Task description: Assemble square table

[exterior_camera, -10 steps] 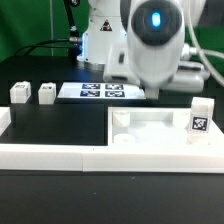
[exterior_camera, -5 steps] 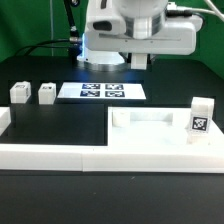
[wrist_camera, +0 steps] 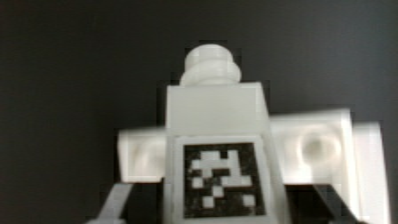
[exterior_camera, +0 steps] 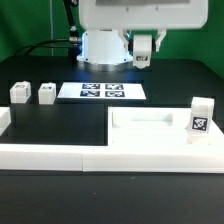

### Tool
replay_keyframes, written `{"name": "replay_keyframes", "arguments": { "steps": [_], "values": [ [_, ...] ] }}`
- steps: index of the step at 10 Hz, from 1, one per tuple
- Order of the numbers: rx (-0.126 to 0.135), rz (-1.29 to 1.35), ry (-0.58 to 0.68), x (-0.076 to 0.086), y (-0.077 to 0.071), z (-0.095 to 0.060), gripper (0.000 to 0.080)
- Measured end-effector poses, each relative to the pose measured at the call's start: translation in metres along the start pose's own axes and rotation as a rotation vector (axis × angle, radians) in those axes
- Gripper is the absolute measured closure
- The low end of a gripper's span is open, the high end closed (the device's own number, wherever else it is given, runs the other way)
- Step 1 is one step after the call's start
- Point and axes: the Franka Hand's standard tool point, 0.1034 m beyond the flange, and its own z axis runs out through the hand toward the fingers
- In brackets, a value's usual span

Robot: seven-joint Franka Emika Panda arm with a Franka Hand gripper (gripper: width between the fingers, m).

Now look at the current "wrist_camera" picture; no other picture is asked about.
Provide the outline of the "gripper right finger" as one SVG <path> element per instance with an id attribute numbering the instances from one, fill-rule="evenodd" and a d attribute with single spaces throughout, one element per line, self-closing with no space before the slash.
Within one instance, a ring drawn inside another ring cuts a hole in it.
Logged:
<path id="1" fill-rule="evenodd" d="M 329 184 L 286 186 L 293 224 L 363 224 Z"/>

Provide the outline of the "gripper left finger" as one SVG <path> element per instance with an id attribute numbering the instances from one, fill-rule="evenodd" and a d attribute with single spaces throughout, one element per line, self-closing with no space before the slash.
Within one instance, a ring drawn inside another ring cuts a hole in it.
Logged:
<path id="1" fill-rule="evenodd" d="M 160 183 L 116 183 L 87 224 L 162 224 Z"/>

